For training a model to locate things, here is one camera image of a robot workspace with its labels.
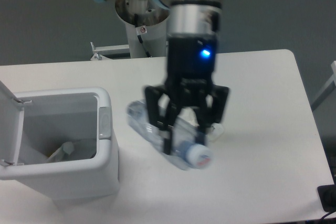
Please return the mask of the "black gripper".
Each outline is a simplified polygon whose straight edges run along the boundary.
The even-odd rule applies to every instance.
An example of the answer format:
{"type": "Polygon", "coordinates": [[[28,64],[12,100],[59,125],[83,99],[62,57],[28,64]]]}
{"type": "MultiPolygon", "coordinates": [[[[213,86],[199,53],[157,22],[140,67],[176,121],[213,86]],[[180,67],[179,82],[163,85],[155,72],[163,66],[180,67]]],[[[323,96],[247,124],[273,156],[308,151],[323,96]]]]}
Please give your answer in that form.
{"type": "Polygon", "coordinates": [[[196,86],[193,95],[197,95],[194,109],[198,122],[195,143],[206,145],[206,134],[214,123],[220,123],[224,114],[229,87],[213,84],[212,73],[215,69],[217,49],[216,36],[169,37],[167,55],[167,77],[164,85],[144,88],[149,122],[163,133],[164,154],[171,155],[173,146],[173,128],[182,109],[182,80],[190,80],[196,86]],[[159,99],[166,94],[169,102],[164,114],[160,112],[159,99]]]}

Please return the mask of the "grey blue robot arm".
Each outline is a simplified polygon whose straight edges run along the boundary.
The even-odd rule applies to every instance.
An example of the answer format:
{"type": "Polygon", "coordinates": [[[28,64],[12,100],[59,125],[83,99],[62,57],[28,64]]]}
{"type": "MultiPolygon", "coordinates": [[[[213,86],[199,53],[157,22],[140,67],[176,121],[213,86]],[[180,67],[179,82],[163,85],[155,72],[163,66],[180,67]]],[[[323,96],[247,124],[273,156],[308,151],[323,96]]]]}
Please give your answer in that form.
{"type": "Polygon", "coordinates": [[[149,121],[163,135],[162,151],[169,155],[182,109],[191,108],[196,115],[197,144],[205,144],[207,130],[222,120],[230,89],[212,81],[222,0],[153,1],[169,11],[167,76],[162,85],[145,87],[144,94],[149,121]]]}

